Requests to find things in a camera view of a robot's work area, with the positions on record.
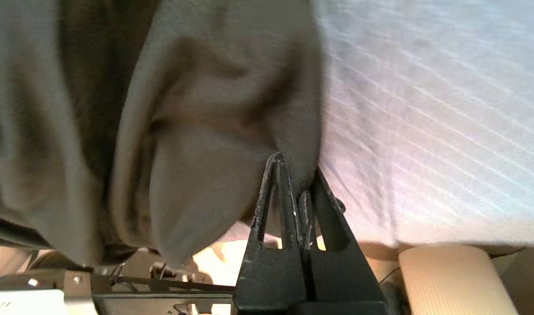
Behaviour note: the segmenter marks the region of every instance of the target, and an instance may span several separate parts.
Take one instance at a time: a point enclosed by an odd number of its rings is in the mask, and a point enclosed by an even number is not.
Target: gray fabric
[[[249,217],[271,153],[309,185],[320,108],[306,1],[1,0],[0,241],[181,263]]]
[[[534,0],[318,0],[320,165],[363,241],[534,244]]]

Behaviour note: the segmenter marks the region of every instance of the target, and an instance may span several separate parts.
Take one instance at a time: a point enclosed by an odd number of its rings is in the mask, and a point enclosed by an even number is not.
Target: metal screw
[[[37,279],[29,279],[28,280],[28,284],[31,285],[32,287],[39,287],[39,281],[37,281]]]
[[[74,277],[73,278],[73,282],[74,282],[75,285],[81,284],[82,283],[82,277],[80,277],[80,276]]]

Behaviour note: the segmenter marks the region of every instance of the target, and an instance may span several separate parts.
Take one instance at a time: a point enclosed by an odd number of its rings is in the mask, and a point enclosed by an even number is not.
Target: white sheet
[[[363,241],[534,244],[534,0],[318,0],[320,164]]]

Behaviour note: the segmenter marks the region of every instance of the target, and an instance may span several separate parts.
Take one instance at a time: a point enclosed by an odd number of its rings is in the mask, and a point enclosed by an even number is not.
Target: white label
[[[67,315],[61,290],[0,291],[0,315]]]

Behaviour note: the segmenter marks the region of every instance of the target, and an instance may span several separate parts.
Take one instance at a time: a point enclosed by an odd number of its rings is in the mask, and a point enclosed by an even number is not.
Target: striped fabric
[[[534,0],[318,0],[357,238],[534,244]]]

